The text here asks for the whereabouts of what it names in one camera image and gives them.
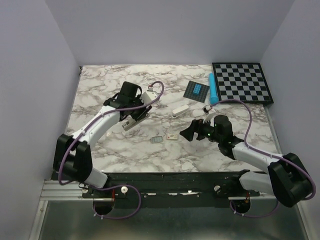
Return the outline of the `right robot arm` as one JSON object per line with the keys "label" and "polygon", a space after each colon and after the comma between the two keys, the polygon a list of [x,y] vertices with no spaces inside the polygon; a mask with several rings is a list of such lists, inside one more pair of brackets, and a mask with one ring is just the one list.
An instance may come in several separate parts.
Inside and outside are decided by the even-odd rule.
{"label": "right robot arm", "polygon": [[224,156],[245,162],[262,171],[245,171],[238,179],[233,180],[230,191],[236,196],[247,191],[257,191],[273,195],[282,205],[291,208],[313,193],[310,176],[297,155],[254,150],[234,135],[232,123],[225,115],[218,115],[213,121],[194,119],[190,126],[179,134],[189,142],[193,139],[216,142]]}

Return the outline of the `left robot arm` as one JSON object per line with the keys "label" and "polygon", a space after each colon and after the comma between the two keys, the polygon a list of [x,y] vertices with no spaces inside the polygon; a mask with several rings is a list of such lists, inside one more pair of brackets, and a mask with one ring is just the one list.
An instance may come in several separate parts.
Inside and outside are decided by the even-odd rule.
{"label": "left robot arm", "polygon": [[72,181],[93,186],[99,197],[107,197],[111,185],[107,182],[108,176],[94,168],[92,148],[114,125],[124,122],[122,126],[128,130],[148,118],[156,100],[158,94],[152,85],[142,91],[139,85],[125,81],[120,91],[107,99],[85,126],[71,135],[58,137],[53,162],[58,181],[61,183],[63,176],[67,176]]}

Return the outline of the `staple tray with staples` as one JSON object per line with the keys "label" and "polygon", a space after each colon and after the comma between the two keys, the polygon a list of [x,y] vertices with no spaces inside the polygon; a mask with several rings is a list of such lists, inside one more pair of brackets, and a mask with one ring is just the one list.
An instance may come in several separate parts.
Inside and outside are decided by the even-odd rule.
{"label": "staple tray with staples", "polygon": [[163,142],[163,137],[162,136],[154,136],[150,139],[152,144],[158,144]]}

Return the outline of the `black metal stapler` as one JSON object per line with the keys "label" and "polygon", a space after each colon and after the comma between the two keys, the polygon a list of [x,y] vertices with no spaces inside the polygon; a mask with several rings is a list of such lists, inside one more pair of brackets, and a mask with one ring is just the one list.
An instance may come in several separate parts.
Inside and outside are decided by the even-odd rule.
{"label": "black metal stapler", "polygon": [[124,123],[121,126],[124,131],[128,131],[148,118],[149,118],[148,113],[146,114],[145,117],[141,118],[140,120],[134,120],[131,116],[129,116],[128,119],[125,119]]}

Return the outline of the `staple box sleeve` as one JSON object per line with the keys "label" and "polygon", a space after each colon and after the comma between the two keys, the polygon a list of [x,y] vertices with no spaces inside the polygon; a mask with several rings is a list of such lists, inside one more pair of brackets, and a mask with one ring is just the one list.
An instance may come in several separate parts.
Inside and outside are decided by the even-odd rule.
{"label": "staple box sleeve", "polygon": [[168,133],[166,139],[167,140],[178,140],[178,134],[177,133]]}

